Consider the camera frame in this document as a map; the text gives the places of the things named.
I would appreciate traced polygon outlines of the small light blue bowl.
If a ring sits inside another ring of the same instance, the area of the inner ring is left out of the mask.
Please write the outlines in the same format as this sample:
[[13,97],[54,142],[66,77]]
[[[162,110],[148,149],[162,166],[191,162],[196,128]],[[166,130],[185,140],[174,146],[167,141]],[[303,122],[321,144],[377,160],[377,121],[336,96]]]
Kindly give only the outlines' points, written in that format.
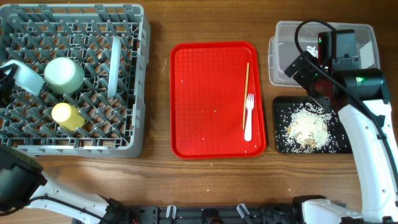
[[1,66],[6,75],[11,73],[11,66],[16,65],[16,73],[13,76],[15,84],[29,93],[39,96],[44,85],[44,79],[33,69],[18,60],[10,60]]

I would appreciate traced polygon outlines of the green bowl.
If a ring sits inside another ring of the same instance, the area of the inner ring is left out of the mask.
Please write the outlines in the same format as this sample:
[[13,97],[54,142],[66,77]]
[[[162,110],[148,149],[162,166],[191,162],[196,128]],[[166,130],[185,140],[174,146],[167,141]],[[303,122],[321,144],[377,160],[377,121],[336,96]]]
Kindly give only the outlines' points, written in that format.
[[53,59],[44,70],[44,78],[49,88],[58,94],[76,91],[82,85],[84,77],[82,66],[66,57]]

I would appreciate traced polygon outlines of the yellow plastic cup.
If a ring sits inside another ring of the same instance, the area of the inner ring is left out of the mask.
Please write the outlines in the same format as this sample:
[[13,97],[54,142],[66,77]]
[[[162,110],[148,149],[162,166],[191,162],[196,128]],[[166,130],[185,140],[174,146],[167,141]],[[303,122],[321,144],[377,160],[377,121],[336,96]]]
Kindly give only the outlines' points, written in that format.
[[85,119],[79,114],[78,108],[68,103],[58,103],[52,109],[52,118],[62,128],[74,132],[76,128],[81,128]]

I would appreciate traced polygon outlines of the white plastic fork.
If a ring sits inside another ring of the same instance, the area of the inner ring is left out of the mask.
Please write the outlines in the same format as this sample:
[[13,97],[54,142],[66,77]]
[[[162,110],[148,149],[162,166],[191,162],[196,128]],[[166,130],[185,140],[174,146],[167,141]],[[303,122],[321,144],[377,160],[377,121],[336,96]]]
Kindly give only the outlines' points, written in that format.
[[246,100],[246,124],[244,130],[244,140],[249,142],[252,139],[252,110],[254,109],[254,94],[248,94]]

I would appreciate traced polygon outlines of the large light blue plate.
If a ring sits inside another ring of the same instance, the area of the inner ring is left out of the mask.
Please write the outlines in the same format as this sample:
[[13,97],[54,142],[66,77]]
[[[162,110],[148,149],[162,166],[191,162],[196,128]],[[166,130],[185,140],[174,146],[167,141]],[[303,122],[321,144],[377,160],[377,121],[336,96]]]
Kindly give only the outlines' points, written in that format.
[[113,37],[112,49],[111,49],[111,60],[109,68],[109,80],[108,80],[108,98],[116,96],[116,90],[118,86],[119,77],[119,65],[121,56],[121,41],[119,37]]

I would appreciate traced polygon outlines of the wooden chopstick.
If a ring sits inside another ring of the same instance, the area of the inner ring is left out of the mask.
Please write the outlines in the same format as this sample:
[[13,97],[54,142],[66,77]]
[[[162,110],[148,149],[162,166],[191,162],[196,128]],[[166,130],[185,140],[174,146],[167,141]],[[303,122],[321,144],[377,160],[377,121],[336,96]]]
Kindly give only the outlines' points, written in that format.
[[245,127],[245,119],[246,119],[246,100],[248,95],[248,80],[249,80],[249,67],[250,63],[246,64],[246,78],[245,78],[245,89],[244,89],[244,106],[243,106],[243,125],[242,128]]

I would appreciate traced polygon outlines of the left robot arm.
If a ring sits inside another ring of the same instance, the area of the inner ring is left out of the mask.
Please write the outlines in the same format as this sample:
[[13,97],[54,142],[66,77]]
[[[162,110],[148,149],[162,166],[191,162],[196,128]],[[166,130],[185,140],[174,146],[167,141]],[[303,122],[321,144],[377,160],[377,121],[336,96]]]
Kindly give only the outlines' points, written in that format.
[[136,219],[130,208],[112,198],[59,184],[36,160],[2,144],[1,215],[10,215],[24,207],[51,210],[83,223],[134,223]]

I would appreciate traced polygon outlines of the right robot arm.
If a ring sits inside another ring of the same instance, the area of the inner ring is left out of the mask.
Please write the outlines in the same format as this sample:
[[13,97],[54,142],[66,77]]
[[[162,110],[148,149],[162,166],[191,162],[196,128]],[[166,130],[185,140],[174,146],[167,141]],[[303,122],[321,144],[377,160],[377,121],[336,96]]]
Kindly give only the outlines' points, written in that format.
[[358,171],[362,209],[355,213],[325,198],[299,203],[302,223],[397,223],[397,143],[391,96],[382,71],[358,69],[354,57],[325,72],[302,52],[285,70],[322,108],[337,112]]

